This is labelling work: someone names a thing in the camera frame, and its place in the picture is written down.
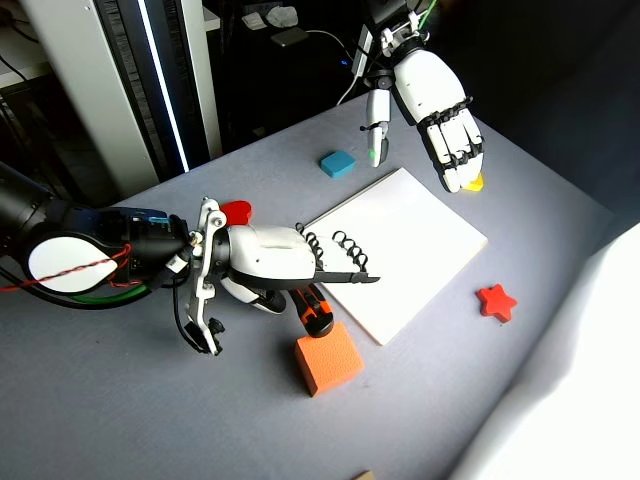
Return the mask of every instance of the tabletop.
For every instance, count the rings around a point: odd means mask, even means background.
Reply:
[[[253,223],[293,226],[405,167],[487,236],[476,258],[385,347],[334,304],[366,369],[316,398],[295,362],[294,342],[304,330],[291,305],[272,316],[219,289],[208,312],[227,330],[224,352],[212,358],[179,337],[168,290],[104,312],[3,294],[0,478],[347,480],[371,469],[397,480],[440,478],[451,468],[611,214],[484,124],[484,191],[447,193],[395,106],[389,158],[373,169],[358,130],[365,101],[123,204],[162,209],[193,225],[203,196],[244,199],[253,204]],[[318,161],[336,150],[358,163],[331,179]],[[402,226],[393,232],[405,234]],[[495,283],[519,301],[504,326],[479,315],[474,295]]]

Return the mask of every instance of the orange block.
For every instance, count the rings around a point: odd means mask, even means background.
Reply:
[[[312,397],[351,380],[364,370],[364,361],[344,323],[335,323],[331,333],[324,337],[299,338],[296,358]]]

